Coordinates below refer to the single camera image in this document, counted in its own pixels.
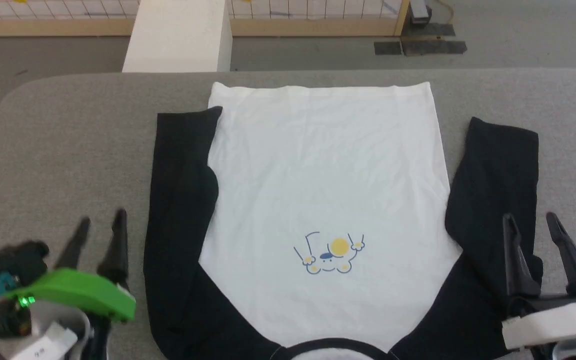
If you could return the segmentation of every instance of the gray floor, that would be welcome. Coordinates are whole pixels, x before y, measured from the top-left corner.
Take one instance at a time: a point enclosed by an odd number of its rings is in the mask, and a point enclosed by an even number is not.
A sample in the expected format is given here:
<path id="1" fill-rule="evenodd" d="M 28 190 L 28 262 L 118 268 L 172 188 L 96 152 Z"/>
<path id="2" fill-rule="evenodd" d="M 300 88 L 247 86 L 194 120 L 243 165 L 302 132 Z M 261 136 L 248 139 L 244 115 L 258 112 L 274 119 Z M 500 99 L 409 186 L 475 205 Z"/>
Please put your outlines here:
<path id="1" fill-rule="evenodd" d="M 428 0 L 433 21 L 448 18 Z M 238 38 L 236 71 L 411 68 L 576 68 L 576 0 L 448 0 L 464 55 L 375 56 L 388 38 Z M 0 38 L 0 100 L 55 75 L 121 71 L 128 38 Z"/>

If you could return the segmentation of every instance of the gray table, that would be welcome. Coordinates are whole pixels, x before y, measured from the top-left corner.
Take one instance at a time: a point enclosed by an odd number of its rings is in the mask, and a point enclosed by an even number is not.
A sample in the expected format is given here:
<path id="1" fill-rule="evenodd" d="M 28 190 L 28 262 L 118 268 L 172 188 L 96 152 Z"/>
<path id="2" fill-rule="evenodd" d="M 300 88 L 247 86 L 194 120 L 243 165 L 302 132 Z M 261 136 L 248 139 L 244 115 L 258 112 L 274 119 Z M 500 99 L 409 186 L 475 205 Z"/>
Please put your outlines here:
<path id="1" fill-rule="evenodd" d="M 545 262 L 544 290 L 563 289 L 565 274 L 544 216 L 557 212 L 576 240 L 576 70 L 117 73 L 30 82 L 0 104 L 0 247 L 42 239 L 53 251 L 51 264 L 78 219 L 89 215 L 93 227 L 80 268 L 93 272 L 114 210 L 125 207 L 129 285 L 138 306 L 136 321 L 117 326 L 110 338 L 114 359 L 163 358 L 149 332 L 142 276 L 156 114 L 205 109 L 215 81 L 247 87 L 430 81 L 451 178 L 471 116 L 538 132 L 535 251 Z M 11 344 L 0 346 L 10 351 Z"/>

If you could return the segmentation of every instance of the seam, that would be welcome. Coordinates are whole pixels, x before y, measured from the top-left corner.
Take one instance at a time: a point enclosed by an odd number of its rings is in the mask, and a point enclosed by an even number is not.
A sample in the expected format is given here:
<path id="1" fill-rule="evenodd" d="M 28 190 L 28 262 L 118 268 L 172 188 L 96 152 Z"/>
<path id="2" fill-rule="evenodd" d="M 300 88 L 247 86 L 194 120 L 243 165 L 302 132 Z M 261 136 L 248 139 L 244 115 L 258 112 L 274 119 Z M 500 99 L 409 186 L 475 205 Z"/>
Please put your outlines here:
<path id="1" fill-rule="evenodd" d="M 395 355 L 395 353 L 394 353 L 392 350 L 388 351 L 388 353 L 389 353 L 390 355 L 393 355 L 393 356 L 395 357 L 395 359 L 401 360 L 400 357 L 397 356 L 397 355 Z"/>
<path id="2" fill-rule="evenodd" d="M 268 360 L 273 360 L 273 357 L 275 356 L 275 354 L 279 351 L 279 349 L 281 349 L 282 347 L 279 346 L 277 349 L 274 350 L 274 353 L 272 353 L 272 355 L 270 355 L 270 357 L 268 358 Z"/>

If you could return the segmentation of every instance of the yellow circle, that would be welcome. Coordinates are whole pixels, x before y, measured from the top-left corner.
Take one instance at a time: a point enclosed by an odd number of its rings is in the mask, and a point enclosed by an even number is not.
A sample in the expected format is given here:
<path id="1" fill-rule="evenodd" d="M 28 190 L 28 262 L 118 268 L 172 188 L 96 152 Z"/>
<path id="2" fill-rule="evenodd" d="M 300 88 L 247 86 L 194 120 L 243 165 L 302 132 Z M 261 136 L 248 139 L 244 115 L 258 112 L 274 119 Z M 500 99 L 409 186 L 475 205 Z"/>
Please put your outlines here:
<path id="1" fill-rule="evenodd" d="M 350 246 L 348 246 L 348 242 L 343 237 L 338 237 L 330 243 L 330 253 L 334 256 L 346 255 L 348 249 L 350 249 Z"/>

